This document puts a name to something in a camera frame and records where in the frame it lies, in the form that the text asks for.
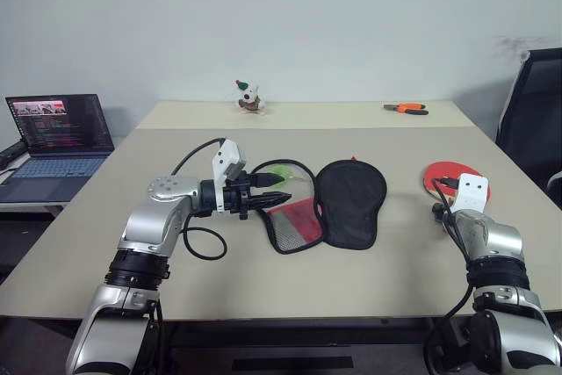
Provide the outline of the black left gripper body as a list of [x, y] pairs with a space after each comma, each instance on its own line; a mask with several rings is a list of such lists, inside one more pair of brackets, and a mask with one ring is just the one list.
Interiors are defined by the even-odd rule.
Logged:
[[257, 208], [257, 198], [251, 194], [252, 177], [243, 170], [234, 180], [227, 180], [223, 188], [224, 208], [238, 214], [240, 220], [249, 217], [249, 211]]

